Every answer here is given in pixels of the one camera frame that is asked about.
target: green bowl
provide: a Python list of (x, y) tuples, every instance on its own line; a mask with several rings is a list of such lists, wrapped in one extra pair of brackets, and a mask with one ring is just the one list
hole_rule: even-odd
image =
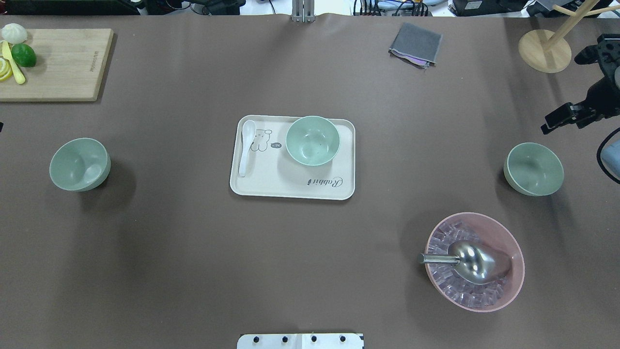
[(331, 161), (340, 148), (336, 126), (320, 116), (293, 122), (286, 133), (286, 150), (298, 163), (319, 166)]
[(50, 163), (50, 178), (60, 189), (91, 190), (110, 173), (110, 155), (92, 138), (78, 138), (56, 151)]
[(545, 196), (560, 189), (564, 168), (556, 154), (544, 145), (521, 143), (508, 153), (504, 176), (519, 193)]

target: wooden stand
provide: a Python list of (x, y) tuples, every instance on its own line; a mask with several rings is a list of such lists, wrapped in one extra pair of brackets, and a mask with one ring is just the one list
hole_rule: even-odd
[(585, 16), (592, 16), (606, 11), (612, 11), (618, 6), (607, 7), (591, 11), (598, 0), (586, 0), (576, 12), (566, 10), (559, 6), (554, 9), (571, 16), (557, 32), (538, 29), (532, 30), (519, 40), (519, 54), (525, 63), (543, 73), (557, 73), (566, 69), (572, 58), (569, 43), (564, 37)]

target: wooden cutting board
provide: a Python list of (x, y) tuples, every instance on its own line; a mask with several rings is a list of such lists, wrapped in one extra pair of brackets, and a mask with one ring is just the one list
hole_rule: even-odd
[(20, 68), (26, 82), (0, 81), (1, 102), (96, 101), (112, 29), (27, 29), (37, 65)]

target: folded towel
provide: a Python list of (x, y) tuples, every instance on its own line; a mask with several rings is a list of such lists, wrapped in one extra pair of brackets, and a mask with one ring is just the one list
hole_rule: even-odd
[(437, 64), (437, 53), (442, 38), (441, 34), (403, 23), (388, 51), (426, 69), (431, 63)]

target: brown tablecloth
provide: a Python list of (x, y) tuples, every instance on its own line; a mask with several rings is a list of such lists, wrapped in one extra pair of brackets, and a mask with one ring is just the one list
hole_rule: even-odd
[[(517, 43), (562, 20), (319, 16), (3, 17), (115, 32), (93, 103), (2, 103), (0, 347), (235, 348), (242, 333), (353, 331), (367, 348), (611, 348), (620, 327), (619, 187), (595, 152), (620, 118), (544, 136), (597, 65), (546, 75)], [(437, 66), (388, 48), (403, 21), (444, 35)], [(584, 20), (573, 56), (618, 20)], [(353, 122), (344, 202), (242, 197), (228, 185), (238, 120)], [(112, 157), (101, 188), (69, 193), (48, 165), (68, 140)], [(526, 197), (508, 151), (538, 142), (563, 187)], [(460, 309), (415, 264), (446, 216), (480, 212), (515, 236), (523, 289)]]

